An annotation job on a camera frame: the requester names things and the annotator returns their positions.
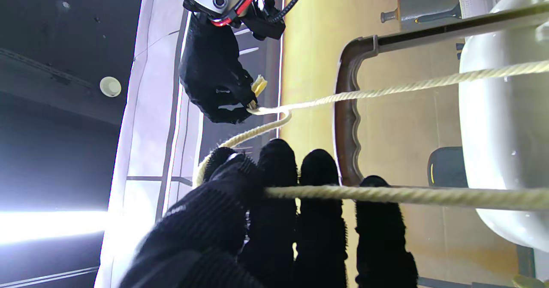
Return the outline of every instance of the glove finger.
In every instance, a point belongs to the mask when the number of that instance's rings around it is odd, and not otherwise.
[[[204,170],[204,182],[208,182],[214,174],[214,171],[219,168],[220,165],[223,165],[227,159],[235,154],[236,151],[229,147],[219,147],[215,149],[206,165],[206,170]]]
[[[376,175],[365,178],[360,186],[390,187]],[[416,263],[406,251],[406,227],[398,204],[357,201],[356,232],[359,233],[356,282],[360,287],[417,286]],[[398,269],[399,276],[392,276],[388,268]]]
[[[259,155],[261,182],[270,187],[295,186],[296,157],[290,146],[272,140]],[[294,261],[296,201],[265,198],[249,212],[249,241],[238,260],[266,288],[289,287]]]
[[[300,185],[337,184],[338,179],[335,161],[326,151],[314,150],[303,160]],[[301,199],[301,202],[292,284],[346,287],[347,226],[341,217],[341,200]]]

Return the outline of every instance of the twisted cream rope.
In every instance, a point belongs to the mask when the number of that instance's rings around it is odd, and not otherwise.
[[[354,199],[406,204],[475,207],[497,210],[547,210],[549,190],[488,190],[430,188],[355,188],[348,186],[294,186],[267,188],[272,198]]]
[[[393,93],[443,87],[464,81],[484,78],[500,78],[510,75],[549,72],[549,60],[529,62],[502,67],[501,69],[483,69],[481,71],[459,73],[439,79],[429,79],[417,83],[387,87],[380,90],[354,91],[322,97],[320,99],[277,108],[259,108],[251,114],[278,114],[286,116],[263,126],[243,132],[221,144],[220,147],[235,147],[246,140],[259,136],[270,130],[286,125],[292,115],[290,110],[330,104],[337,101],[379,97]],[[208,155],[198,165],[194,174],[193,186],[199,186],[204,179],[204,170],[210,159]],[[549,190],[481,190],[481,189],[421,189],[421,188],[352,188],[345,186],[296,186],[289,188],[268,188],[267,194],[273,198],[331,198],[355,199],[362,201],[399,202],[406,204],[438,204],[445,206],[468,206],[504,210],[547,210],[549,209]]]

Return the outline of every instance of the fluorescent light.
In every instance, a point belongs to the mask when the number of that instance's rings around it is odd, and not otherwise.
[[[241,56],[241,55],[249,54],[250,52],[254,52],[254,51],[257,51],[257,50],[259,50],[259,47],[244,49],[244,50],[239,51],[239,55]]]
[[[103,231],[106,212],[0,213],[0,244]]]

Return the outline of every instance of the black cable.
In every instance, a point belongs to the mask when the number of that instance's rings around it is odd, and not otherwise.
[[[282,20],[282,18],[284,16],[286,16],[286,14],[290,11],[290,9],[292,9],[292,7],[294,7],[294,5],[298,2],[299,0],[291,0],[290,3],[288,3],[288,5],[282,9],[282,11],[280,11],[279,13],[277,13],[276,16],[270,18],[268,21],[269,22],[272,22],[272,23],[275,23],[275,22],[278,22],[280,20]]]

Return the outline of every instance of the black object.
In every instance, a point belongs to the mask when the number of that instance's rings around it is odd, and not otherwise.
[[[280,39],[286,29],[284,21],[281,19],[276,22],[269,21],[269,17],[278,13],[280,11],[275,8],[275,0],[255,0],[241,20],[258,40],[265,40],[267,37]]]
[[[296,158],[290,146],[278,139],[269,142],[261,150],[258,167],[245,155],[234,154],[228,148],[214,151],[205,183],[172,206],[147,234],[120,288],[347,286],[341,200],[303,199],[296,223],[293,199],[261,195],[265,185],[296,186]],[[300,183],[337,181],[337,166],[329,153],[315,150],[307,155]],[[388,185],[381,177],[368,177],[361,186]],[[247,210],[250,240],[240,251]],[[404,230],[398,204],[357,204],[361,288],[417,286]]]
[[[298,1],[299,0],[291,0],[290,3],[288,3],[288,5],[286,5],[286,7],[284,7],[284,9],[282,9],[280,13],[269,19],[269,22],[278,22],[282,20],[282,18],[286,16],[288,12],[290,12],[290,9],[292,9],[292,7],[294,7],[294,5],[296,5]]]
[[[216,27],[204,13],[191,15],[180,81],[190,101],[214,123],[243,122],[250,116],[246,106],[257,102],[251,90],[253,79],[238,57],[238,42],[230,26]],[[243,107],[220,108],[238,104]]]
[[[429,186],[468,188],[463,148],[441,147],[431,153],[427,163],[427,178]]]

